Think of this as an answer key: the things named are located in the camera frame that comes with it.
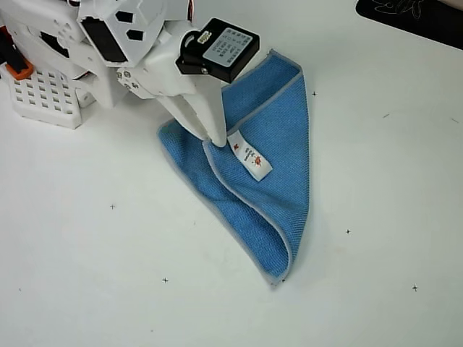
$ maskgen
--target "fabric tag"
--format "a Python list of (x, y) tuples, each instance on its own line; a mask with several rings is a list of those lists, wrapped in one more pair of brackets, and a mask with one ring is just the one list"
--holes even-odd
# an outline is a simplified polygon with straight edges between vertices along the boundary
[(272, 170), (272, 165), (238, 131), (228, 136), (231, 151), (256, 181), (262, 181)]

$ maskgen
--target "black electronic component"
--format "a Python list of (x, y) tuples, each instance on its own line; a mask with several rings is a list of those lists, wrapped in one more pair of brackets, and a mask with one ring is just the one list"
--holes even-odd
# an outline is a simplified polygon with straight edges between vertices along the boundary
[(127, 61), (127, 57), (104, 21), (86, 17), (82, 21), (82, 26), (105, 60), (113, 63)]
[(18, 74), (28, 68), (21, 53), (8, 41), (2, 31), (0, 31), (0, 55), (2, 56), (0, 60), (6, 61)]
[(214, 18), (184, 37), (176, 64), (182, 74), (209, 74), (231, 83), (259, 48), (259, 35)]

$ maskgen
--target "blue towel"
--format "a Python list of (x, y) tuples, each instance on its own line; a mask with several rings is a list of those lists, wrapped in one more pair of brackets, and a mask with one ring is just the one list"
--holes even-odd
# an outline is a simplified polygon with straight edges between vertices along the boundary
[(271, 51), (223, 89), (227, 134), (242, 136), (273, 167), (256, 181), (229, 146), (200, 141), (176, 121), (158, 136), (175, 169), (217, 214), (275, 286), (297, 255), (309, 211), (309, 113), (300, 66)]

